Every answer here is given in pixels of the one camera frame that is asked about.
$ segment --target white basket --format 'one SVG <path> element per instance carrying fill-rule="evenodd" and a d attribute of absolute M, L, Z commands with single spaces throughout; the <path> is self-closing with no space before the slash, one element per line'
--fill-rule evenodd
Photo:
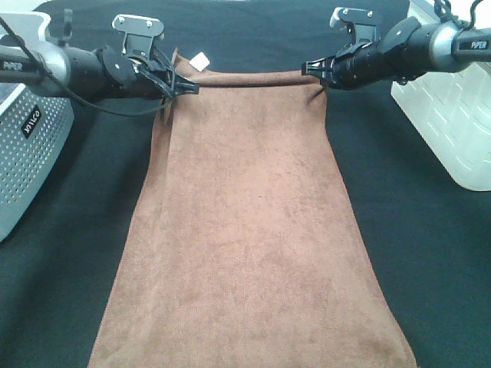
<path fill-rule="evenodd" d="M 411 1 L 408 16 L 435 22 L 430 11 Z M 485 15 L 481 11 L 477 18 Z M 473 63 L 455 74 L 428 73 L 406 86 L 394 83 L 391 94 L 455 182 L 491 190 L 489 64 Z"/>

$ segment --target white tag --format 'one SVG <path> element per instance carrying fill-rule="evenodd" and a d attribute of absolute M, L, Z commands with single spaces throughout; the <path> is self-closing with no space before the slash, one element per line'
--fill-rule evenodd
<path fill-rule="evenodd" d="M 189 60 L 189 63 L 197 71 L 203 71 L 203 69 L 209 65 L 209 60 L 203 52 L 200 52 L 199 54 L 197 54 L 197 56 L 195 56 L 191 60 Z"/>

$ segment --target black cloth backdrop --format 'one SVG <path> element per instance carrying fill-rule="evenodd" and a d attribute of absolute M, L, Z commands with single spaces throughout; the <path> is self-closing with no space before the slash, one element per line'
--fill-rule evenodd
<path fill-rule="evenodd" d="M 38 8 L 73 46 L 122 42 L 118 13 L 164 20 L 167 54 L 204 51 L 216 71 L 286 71 L 335 53 L 335 6 L 372 8 L 384 34 L 407 1 L 53 0 Z M 156 101 L 108 100 L 139 110 Z M 153 116 L 74 103 L 50 176 L 0 244 L 0 366 L 83 367 L 94 343 L 146 173 Z M 491 193 L 457 186 L 390 97 L 390 83 L 329 92 L 328 137 L 387 302 L 426 367 L 491 365 Z"/>

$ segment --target metal bracket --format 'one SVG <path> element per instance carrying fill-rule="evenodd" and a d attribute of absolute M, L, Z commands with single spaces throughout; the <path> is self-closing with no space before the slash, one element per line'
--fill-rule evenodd
<path fill-rule="evenodd" d="M 351 35 L 351 44 L 375 42 L 380 39 L 378 25 L 381 16 L 372 10 L 336 8 L 329 25 L 331 28 L 346 28 Z"/>
<path fill-rule="evenodd" d="M 163 23 L 155 18 L 119 14 L 113 28 L 124 33 L 123 54 L 148 62 L 152 58 L 155 38 L 163 38 Z"/>

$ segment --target black cable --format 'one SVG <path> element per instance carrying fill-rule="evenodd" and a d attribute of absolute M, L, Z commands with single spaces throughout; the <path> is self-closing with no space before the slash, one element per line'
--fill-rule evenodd
<path fill-rule="evenodd" d="M 476 24 L 476 7 L 483 0 L 475 0 L 470 6 L 470 23 L 464 28 L 464 31 L 469 31 Z"/>
<path fill-rule="evenodd" d="M 464 27 L 464 24 L 452 14 L 452 4 L 450 4 L 450 0 L 435 0 L 434 11 L 442 23 L 451 21 L 458 29 Z"/>
<path fill-rule="evenodd" d="M 165 109 L 169 104 L 172 102 L 172 100 L 166 101 L 166 103 L 155 107 L 153 109 L 149 110 L 143 110 L 139 111 L 136 113 L 120 113 L 118 111 L 114 110 L 109 110 L 104 107 L 98 106 L 96 104 L 93 104 L 87 100 L 85 100 L 83 97 L 78 96 L 75 92 L 73 92 L 70 88 L 65 86 L 61 81 L 59 81 L 53 73 L 47 69 L 41 62 L 36 59 L 36 57 L 29 51 L 28 48 L 25 47 L 25 44 L 22 42 L 21 38 L 16 35 L 16 33 L 10 28 L 10 26 L 7 24 L 7 22 L 3 19 L 3 17 L 0 17 L 0 25 L 7 31 L 8 35 L 12 37 L 12 39 L 15 41 L 15 43 L 24 51 L 26 56 L 29 58 L 31 63 L 33 63 L 34 66 L 46 77 L 51 79 L 57 86 L 59 86 L 68 96 L 76 100 L 78 103 L 83 104 L 85 106 L 92 107 L 94 109 L 97 109 L 99 111 L 103 111 L 105 113 L 110 113 L 113 115 L 118 115 L 120 117 L 141 117 L 143 115 L 147 115 L 149 113 L 155 113 L 159 110 Z"/>

